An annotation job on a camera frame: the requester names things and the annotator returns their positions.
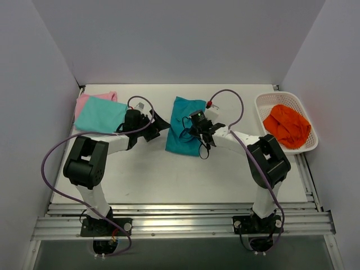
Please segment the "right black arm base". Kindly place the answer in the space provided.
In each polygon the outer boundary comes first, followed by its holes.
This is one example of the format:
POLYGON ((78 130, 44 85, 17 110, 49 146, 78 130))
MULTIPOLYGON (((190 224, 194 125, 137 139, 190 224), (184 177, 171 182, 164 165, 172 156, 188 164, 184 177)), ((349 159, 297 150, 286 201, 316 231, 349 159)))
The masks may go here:
POLYGON ((277 214, 266 218, 259 218, 257 215, 241 215, 232 217, 233 230, 238 235, 265 234, 283 232, 281 217, 277 214))

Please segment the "teal t shirt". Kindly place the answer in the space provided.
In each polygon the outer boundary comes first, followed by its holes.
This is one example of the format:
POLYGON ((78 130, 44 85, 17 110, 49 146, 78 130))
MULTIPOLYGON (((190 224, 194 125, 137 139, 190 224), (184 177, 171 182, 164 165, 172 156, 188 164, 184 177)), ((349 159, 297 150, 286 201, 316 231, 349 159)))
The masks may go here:
POLYGON ((168 130, 165 144, 167 152, 178 155, 199 156, 200 142, 188 133, 192 127, 189 116, 195 111, 204 111, 205 105, 204 100, 187 100, 178 96, 175 98, 170 118, 171 128, 168 130))

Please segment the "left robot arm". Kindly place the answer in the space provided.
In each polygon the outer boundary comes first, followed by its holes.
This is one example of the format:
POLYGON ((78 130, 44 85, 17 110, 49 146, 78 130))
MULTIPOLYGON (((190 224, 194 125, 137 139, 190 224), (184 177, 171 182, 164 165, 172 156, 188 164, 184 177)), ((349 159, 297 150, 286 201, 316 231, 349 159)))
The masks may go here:
POLYGON ((114 136, 78 136, 63 168, 64 177, 79 191, 87 206, 87 216, 94 221, 93 229, 101 236, 109 235, 114 228, 112 208, 105 199, 101 182, 105 175, 107 157, 128 151, 143 137, 149 142, 160 136, 170 123, 150 110, 153 119, 137 109, 126 112, 114 136))

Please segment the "aluminium rail frame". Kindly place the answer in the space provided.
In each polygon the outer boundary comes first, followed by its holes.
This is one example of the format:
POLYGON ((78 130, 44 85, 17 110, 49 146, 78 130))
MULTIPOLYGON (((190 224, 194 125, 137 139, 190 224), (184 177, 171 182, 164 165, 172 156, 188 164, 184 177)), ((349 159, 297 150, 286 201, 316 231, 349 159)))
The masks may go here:
MULTIPOLYGON (((322 211, 304 155, 295 165, 305 187, 306 202, 283 203, 284 236, 333 235, 334 221, 322 211)), ((132 219, 132 239, 233 237, 234 216, 250 213, 249 203, 230 204, 125 204, 113 205, 114 215, 132 219)), ((32 240, 80 240, 79 204, 51 204, 38 218, 32 240)))

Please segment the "folded pink t shirt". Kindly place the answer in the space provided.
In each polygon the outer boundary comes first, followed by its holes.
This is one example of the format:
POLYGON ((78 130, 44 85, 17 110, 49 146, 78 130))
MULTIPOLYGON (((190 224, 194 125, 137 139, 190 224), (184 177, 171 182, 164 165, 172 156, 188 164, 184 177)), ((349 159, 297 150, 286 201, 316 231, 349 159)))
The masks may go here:
POLYGON ((109 93, 103 93, 103 94, 96 94, 96 95, 90 95, 82 93, 77 99, 76 99, 76 105, 75 105, 75 111, 74 111, 74 120, 78 118, 80 113, 82 112, 85 104, 87 103, 88 99, 90 97, 100 98, 103 100, 110 100, 113 102, 118 101, 118 95, 116 92, 109 92, 109 93))

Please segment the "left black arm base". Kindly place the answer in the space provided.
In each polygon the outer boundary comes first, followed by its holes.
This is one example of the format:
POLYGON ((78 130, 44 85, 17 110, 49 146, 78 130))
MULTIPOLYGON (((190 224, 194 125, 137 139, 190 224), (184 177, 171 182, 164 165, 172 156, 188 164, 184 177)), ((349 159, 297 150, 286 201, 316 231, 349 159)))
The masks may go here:
MULTIPOLYGON (((113 220, 119 227, 127 232, 128 235, 132 233, 131 218, 115 218, 113 220)), ((125 236, 124 232, 117 229, 114 225, 103 219, 93 219, 86 217, 82 221, 80 232, 81 237, 105 237, 105 236, 125 236)))

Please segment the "white plastic basket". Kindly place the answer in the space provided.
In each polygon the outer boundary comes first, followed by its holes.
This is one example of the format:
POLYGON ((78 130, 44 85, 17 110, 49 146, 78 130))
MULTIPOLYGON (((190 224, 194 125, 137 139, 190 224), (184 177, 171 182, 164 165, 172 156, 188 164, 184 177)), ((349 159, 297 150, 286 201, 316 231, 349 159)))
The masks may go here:
POLYGON ((284 153, 297 155, 314 150, 318 137, 300 100, 289 92, 260 94, 255 109, 265 134, 279 142, 284 153))

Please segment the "folded mint t shirt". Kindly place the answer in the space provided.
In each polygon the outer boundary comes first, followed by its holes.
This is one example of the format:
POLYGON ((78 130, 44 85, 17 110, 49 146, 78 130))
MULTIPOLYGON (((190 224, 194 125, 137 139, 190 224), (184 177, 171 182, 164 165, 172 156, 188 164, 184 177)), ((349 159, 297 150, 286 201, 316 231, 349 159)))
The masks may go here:
POLYGON ((78 131, 113 133, 123 123, 127 110, 126 104, 90 97, 74 125, 78 131))

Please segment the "orange t shirt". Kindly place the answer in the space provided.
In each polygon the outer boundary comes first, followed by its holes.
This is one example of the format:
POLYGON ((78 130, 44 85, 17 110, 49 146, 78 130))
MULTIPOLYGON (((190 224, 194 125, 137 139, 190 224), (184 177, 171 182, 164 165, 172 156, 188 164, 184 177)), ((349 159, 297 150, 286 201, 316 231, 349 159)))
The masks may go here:
POLYGON ((285 105, 274 106, 263 125, 279 143, 293 150, 302 147, 311 132, 310 122, 285 105))

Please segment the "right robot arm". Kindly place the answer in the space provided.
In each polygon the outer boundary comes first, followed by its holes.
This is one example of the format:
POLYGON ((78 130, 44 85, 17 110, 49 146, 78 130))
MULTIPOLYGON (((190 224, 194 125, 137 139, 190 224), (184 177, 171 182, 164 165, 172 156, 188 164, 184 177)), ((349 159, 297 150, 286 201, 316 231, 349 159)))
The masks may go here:
POLYGON ((291 165, 273 135, 252 136, 233 131, 222 123, 213 123, 201 110, 193 112, 190 135, 209 150, 220 147, 247 157, 251 176, 258 185, 250 217, 251 228, 263 232, 270 225, 269 216, 279 205, 277 195, 291 165))

